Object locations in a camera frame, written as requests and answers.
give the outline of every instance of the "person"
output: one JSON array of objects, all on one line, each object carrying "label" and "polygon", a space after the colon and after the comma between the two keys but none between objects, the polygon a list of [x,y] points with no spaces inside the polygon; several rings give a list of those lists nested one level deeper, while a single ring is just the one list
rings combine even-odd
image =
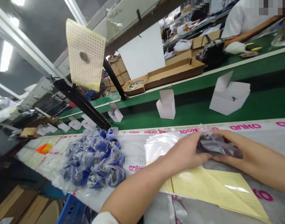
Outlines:
[{"label": "person", "polygon": [[196,154],[200,133],[186,135],[166,155],[123,181],[107,198],[92,224],[136,224],[166,180],[209,159],[232,165],[285,192],[284,155],[232,131],[214,130],[214,133],[233,142],[243,152],[243,159]]},{"label": "person", "polygon": [[263,6],[257,0],[238,1],[226,18],[221,38],[231,39],[228,42],[232,43],[244,41],[259,34],[284,17],[282,15],[284,10],[278,7],[280,1],[274,1],[273,7],[268,7],[268,2],[265,1]]}]

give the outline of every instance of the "pile of plastic bags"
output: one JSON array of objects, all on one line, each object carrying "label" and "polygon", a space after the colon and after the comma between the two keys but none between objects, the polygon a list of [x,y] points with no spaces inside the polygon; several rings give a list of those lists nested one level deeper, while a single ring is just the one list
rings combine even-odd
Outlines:
[{"label": "pile of plastic bags", "polygon": [[121,166],[125,156],[120,151],[121,139],[117,127],[86,129],[80,138],[72,141],[66,152],[66,162],[59,170],[64,183],[63,192],[82,187],[99,189],[116,187],[125,179]]}]

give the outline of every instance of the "yellow sticker sheet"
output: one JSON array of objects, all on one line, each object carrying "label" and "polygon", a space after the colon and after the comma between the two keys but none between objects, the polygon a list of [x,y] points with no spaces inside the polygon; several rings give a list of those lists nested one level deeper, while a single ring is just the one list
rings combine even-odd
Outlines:
[{"label": "yellow sticker sheet", "polygon": [[198,167],[170,178],[161,191],[198,199],[271,223],[261,203],[240,173]]}]

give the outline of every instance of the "fluorescent light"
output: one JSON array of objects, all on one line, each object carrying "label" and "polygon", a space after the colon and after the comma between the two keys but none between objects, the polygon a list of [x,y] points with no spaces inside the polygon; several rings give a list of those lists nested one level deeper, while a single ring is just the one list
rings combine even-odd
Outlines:
[{"label": "fluorescent light", "polygon": [[11,2],[17,6],[23,6],[25,3],[25,0],[11,0]]},{"label": "fluorescent light", "polygon": [[14,26],[19,27],[20,21],[16,17],[9,17]]},{"label": "fluorescent light", "polygon": [[[17,18],[10,17],[9,20],[14,24],[14,26],[19,27],[20,21]],[[9,42],[4,41],[1,54],[0,72],[6,72],[8,70],[12,57],[12,50],[13,46]]]},{"label": "fluorescent light", "polygon": [[8,70],[8,66],[12,57],[12,45],[4,41],[1,55],[1,63],[0,63],[0,72],[6,72]]}]

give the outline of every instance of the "brown cardboard box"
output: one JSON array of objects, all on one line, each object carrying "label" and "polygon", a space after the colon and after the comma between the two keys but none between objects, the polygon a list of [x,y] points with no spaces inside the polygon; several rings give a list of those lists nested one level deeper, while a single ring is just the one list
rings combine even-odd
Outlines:
[{"label": "brown cardboard box", "polygon": [[[210,37],[211,40],[215,40],[220,37],[220,33],[221,33],[221,30],[217,30],[215,32],[209,33],[208,37]],[[207,41],[207,38],[204,36],[193,38],[192,49],[203,47],[205,46],[206,43],[208,43],[208,41]]]},{"label": "brown cardboard box", "polygon": [[29,138],[31,136],[34,136],[36,134],[37,128],[24,128],[22,133],[20,134],[20,137],[22,138]]},{"label": "brown cardboard box", "polygon": [[175,54],[176,56],[178,56],[178,55],[180,55],[180,54],[183,54],[183,53],[189,51],[190,49],[183,50],[183,51],[174,51],[174,54]]},{"label": "brown cardboard box", "polygon": [[[130,76],[129,76],[128,72],[124,72],[124,73],[122,73],[122,74],[120,74],[120,75],[117,76],[117,80],[119,81],[120,85],[122,86],[122,85],[124,85],[127,81],[130,80]],[[112,82],[112,80],[111,80],[110,77],[106,77],[106,78],[104,79],[104,84],[105,84],[106,87],[114,86],[114,84],[113,84],[113,82]]]},{"label": "brown cardboard box", "polygon": [[108,62],[109,63],[113,63],[113,62],[116,62],[120,58],[121,58],[121,55],[113,57],[113,58],[108,58]]},{"label": "brown cardboard box", "polygon": [[192,58],[192,57],[196,56],[199,53],[200,53],[199,49],[192,49],[190,51],[186,51],[185,53],[183,53],[181,55],[175,56],[175,57],[165,61],[165,66],[174,64],[174,63],[176,63],[178,61],[182,61],[182,60],[184,60],[186,58]]},{"label": "brown cardboard box", "polygon": [[42,212],[53,201],[53,199],[37,196],[23,217],[19,221],[19,224],[35,224]]},{"label": "brown cardboard box", "polygon": [[112,68],[112,70],[116,76],[127,71],[122,58],[120,58],[116,62],[112,63],[110,66],[111,66],[111,68]]},{"label": "brown cardboard box", "polygon": [[148,73],[148,83],[145,89],[152,89],[168,83],[180,81],[201,75],[204,72],[205,64],[193,58],[186,58],[174,64],[159,68]]},{"label": "brown cardboard box", "polygon": [[[130,85],[130,83],[136,82],[136,81],[141,80],[141,79],[145,80],[144,84],[139,84],[137,88],[130,90],[130,91],[127,91],[127,88]],[[132,80],[127,81],[125,83],[125,85],[123,86],[123,90],[124,90],[125,94],[128,96],[143,93],[143,92],[145,92],[145,84],[148,82],[148,80],[149,80],[148,75],[144,75],[144,76],[138,77],[136,79],[132,79]]]},{"label": "brown cardboard box", "polygon": [[20,186],[16,186],[0,204],[0,221],[13,217],[11,224],[18,223],[37,194],[37,191],[24,190]]}]

